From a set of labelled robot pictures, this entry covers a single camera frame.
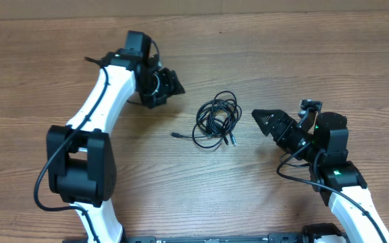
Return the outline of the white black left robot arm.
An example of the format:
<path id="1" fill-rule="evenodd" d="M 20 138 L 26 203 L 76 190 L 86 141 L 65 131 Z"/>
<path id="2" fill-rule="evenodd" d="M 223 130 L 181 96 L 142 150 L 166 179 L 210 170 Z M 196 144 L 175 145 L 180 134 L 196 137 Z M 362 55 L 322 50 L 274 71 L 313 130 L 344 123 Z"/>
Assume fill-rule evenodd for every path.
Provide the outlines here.
<path id="1" fill-rule="evenodd" d="M 111 196 L 117 169 L 110 136 L 128 99 L 137 92 L 140 105 L 152 109 L 185 92 L 173 70 L 151 55 L 155 41 L 143 32 L 128 31 L 124 47 L 94 61 L 100 73 L 87 100 L 64 126 L 47 132 L 47 163 L 34 186 L 36 205 L 50 211 L 38 198 L 44 176 L 49 188 L 66 203 L 58 211 L 75 210 L 87 232 L 85 242 L 126 242 Z"/>

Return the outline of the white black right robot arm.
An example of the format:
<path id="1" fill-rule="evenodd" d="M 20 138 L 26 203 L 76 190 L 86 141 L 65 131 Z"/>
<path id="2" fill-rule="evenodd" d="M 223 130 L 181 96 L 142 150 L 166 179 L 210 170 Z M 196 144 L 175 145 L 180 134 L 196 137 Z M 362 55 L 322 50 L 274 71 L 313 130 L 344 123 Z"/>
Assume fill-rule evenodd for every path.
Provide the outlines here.
<path id="1" fill-rule="evenodd" d="M 280 109 L 255 109 L 252 116 L 263 134 L 272 136 L 285 152 L 279 166 L 296 159 L 300 162 L 299 167 L 308 168 L 310 178 L 286 175 L 280 168 L 277 168 L 277 174 L 312 186 L 345 230 L 345 235 L 341 236 L 328 226 L 320 233 L 309 227 L 306 231 L 309 241 L 336 236 L 349 242 L 389 242 L 389 232 L 373 206 L 367 182 L 348 160 L 349 130 L 345 116 L 322 112 L 316 107 L 301 109 L 299 121 Z"/>

